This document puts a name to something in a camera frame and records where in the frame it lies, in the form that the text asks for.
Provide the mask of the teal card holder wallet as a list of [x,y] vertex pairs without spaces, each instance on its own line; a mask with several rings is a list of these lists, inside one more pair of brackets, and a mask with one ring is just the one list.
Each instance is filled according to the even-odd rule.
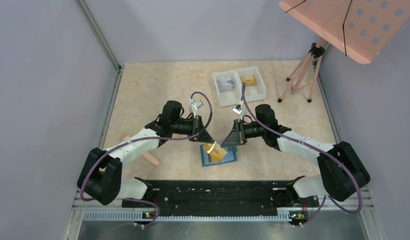
[[237,147],[230,146],[220,150],[225,155],[217,155],[216,153],[209,154],[209,146],[203,144],[200,145],[201,162],[203,167],[217,166],[237,161]]

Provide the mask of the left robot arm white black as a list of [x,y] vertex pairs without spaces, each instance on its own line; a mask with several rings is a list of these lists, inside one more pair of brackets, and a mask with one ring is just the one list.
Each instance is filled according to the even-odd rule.
[[173,134],[181,135],[182,141],[214,143],[202,118],[199,115],[183,118],[183,110],[180,102],[169,100],[161,114],[133,137],[111,148],[92,149],[77,182],[80,198],[86,202],[96,200],[104,206],[117,198],[141,200],[150,185],[137,178],[124,180],[124,167],[165,142],[172,141]]

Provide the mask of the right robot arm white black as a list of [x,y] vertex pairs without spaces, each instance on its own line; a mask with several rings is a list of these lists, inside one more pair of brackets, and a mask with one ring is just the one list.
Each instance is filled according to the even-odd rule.
[[297,155],[319,168],[318,175],[299,176],[287,184],[286,190],[294,198],[330,196],[343,202],[370,182],[367,169],[350,143],[331,144],[301,136],[280,125],[268,104],[255,108],[252,122],[236,119],[221,146],[244,145],[251,138],[262,138],[269,147]]

